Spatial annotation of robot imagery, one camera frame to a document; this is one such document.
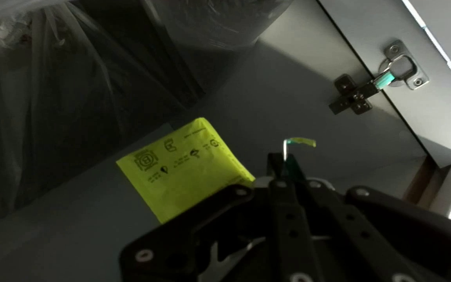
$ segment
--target cabinet door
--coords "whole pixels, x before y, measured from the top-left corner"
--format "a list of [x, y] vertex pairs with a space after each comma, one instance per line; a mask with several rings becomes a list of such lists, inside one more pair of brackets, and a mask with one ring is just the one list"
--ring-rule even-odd
[[449, 165], [451, 1], [319, 0], [319, 2], [374, 75], [379, 73], [385, 59], [384, 49], [391, 42], [399, 38], [407, 45], [429, 76], [429, 82], [416, 90], [409, 89], [407, 84], [387, 87], [384, 93], [437, 164], [440, 167]]

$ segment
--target yellow label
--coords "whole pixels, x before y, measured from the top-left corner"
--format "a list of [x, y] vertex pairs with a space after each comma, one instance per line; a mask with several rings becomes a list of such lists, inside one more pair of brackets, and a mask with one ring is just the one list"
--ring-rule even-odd
[[125, 154], [117, 165], [160, 222], [228, 184], [252, 186], [255, 179], [203, 117]]

